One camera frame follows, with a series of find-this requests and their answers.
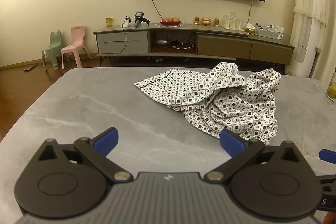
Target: blue gripper pad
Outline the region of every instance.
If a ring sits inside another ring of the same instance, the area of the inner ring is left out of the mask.
[[[228,129],[223,129],[219,135],[221,147],[231,156],[234,157],[242,152],[247,146],[247,141]]]
[[[336,152],[327,149],[322,149],[319,153],[321,160],[327,161],[332,164],[336,164]]]
[[[118,144],[118,130],[115,128],[109,128],[92,140],[94,141],[92,145],[93,148],[106,157],[107,154],[110,153],[111,150]]]

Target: drawer handle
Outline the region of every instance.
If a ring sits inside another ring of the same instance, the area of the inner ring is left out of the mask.
[[[139,44],[139,41],[136,41],[136,40],[128,41],[127,40],[127,45],[134,45],[134,44]],[[105,42],[105,45],[125,45],[125,40]]]

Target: wall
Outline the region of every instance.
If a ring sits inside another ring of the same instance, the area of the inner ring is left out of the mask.
[[[222,17],[230,11],[247,20],[251,0],[154,0],[163,17],[179,17],[191,23],[195,15]],[[273,23],[285,28],[289,41],[295,0],[253,1],[250,22]],[[40,59],[49,45],[49,34],[61,30],[71,44],[70,28],[86,26],[85,44],[97,52],[93,31],[105,26],[105,18],[120,24],[125,16],[143,11],[152,22],[160,19],[151,0],[0,0],[0,66]]]

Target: pink plastic chair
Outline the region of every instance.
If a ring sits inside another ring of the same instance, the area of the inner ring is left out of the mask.
[[[66,52],[71,52],[73,54],[73,56],[75,57],[77,68],[82,67],[81,59],[79,57],[80,50],[83,49],[87,54],[87,56],[90,59],[92,59],[92,57],[90,56],[90,54],[88,53],[87,49],[84,46],[84,36],[85,36],[84,26],[77,26],[71,28],[71,37],[75,43],[62,49],[62,69],[64,69],[63,54],[65,54]]]

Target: wooden floor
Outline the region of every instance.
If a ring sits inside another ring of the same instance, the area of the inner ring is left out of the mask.
[[[224,60],[199,59],[199,58],[165,58],[156,62],[147,57],[118,57],[108,58],[103,66],[167,66],[190,68],[213,68]],[[261,71],[273,67],[271,63],[251,63],[235,61],[240,70]],[[68,70],[76,68],[74,60],[65,62],[65,70],[54,70],[51,63],[47,63],[48,70],[38,64],[29,72],[23,72],[25,67],[15,67],[0,70],[0,141],[28,109],[28,107],[55,83]],[[99,67],[99,59],[83,59],[83,67]]]

